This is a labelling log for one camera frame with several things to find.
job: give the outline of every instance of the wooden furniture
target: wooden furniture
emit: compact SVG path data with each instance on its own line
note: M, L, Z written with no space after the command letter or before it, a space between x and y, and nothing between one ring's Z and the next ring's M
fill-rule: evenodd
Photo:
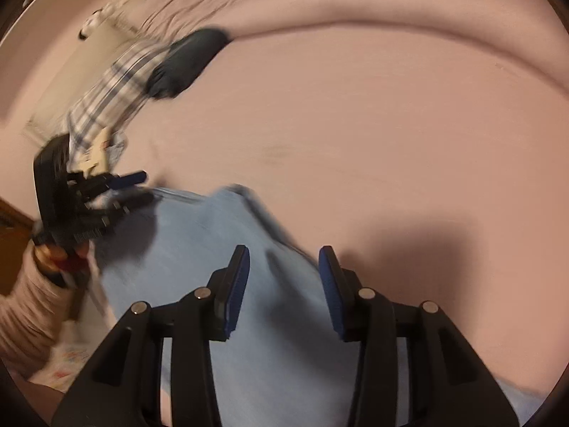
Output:
M8 295L22 267L33 221L0 199L0 294Z

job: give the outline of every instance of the wrinkled sheet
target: wrinkled sheet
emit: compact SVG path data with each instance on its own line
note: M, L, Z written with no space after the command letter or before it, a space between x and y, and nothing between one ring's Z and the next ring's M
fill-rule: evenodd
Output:
M137 300L168 304L205 285L243 243L251 268L237 330L226 343L211 344L224 425L345 425L358 344L342 343L333 332L314 261L242 186L211 197L155 191L155 205L97 242L102 284L116 317ZM408 399L404 347L399 339L399 425L406 422ZM166 386L169 378L166 359ZM522 421L541 403L503 386Z
M200 29L178 40L151 73L146 92L151 98L174 98L186 90L229 42L219 30Z
M346 22L410 26L482 43L569 86L569 36L547 0L146 0L123 18L168 42L207 26L231 38Z

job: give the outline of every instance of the blue gripper pad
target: blue gripper pad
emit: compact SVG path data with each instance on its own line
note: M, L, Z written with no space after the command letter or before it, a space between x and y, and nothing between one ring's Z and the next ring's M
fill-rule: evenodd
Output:
M237 319L239 318L241 303L243 302L243 295L245 294L247 279L249 278L249 266L249 249L245 247L244 253L241 255L239 264L237 265L233 284L225 306L225 325L223 330L227 339L229 339L229 336L237 327Z
M140 171L129 175L118 176L109 182L110 189L124 189L135 184L141 184L146 181L148 175L146 172Z
M320 274L320 280L324 287L324 295L326 297L326 303L328 304L330 318L332 319L332 327L338 333L340 339L343 340L345 337L344 305L338 284L336 283L334 274L332 273L333 266L331 261L334 261L337 264L334 251L332 248L322 247L318 255L318 273Z

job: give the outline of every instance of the human hand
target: human hand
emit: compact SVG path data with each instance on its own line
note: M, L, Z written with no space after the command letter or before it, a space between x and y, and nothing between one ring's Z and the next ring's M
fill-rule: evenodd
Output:
M83 242L75 248L75 252L79 258L86 259L89 253L89 242ZM36 265L42 271L57 273L60 268L56 263L67 260L68 255L65 249L53 245L44 244L35 246Z

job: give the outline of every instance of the striped cloth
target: striped cloth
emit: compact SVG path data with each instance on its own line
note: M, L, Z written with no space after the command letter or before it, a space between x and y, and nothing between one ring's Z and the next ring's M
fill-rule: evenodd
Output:
M169 46L137 41L66 113L71 167L105 127L118 130L144 105L146 82L166 57Z

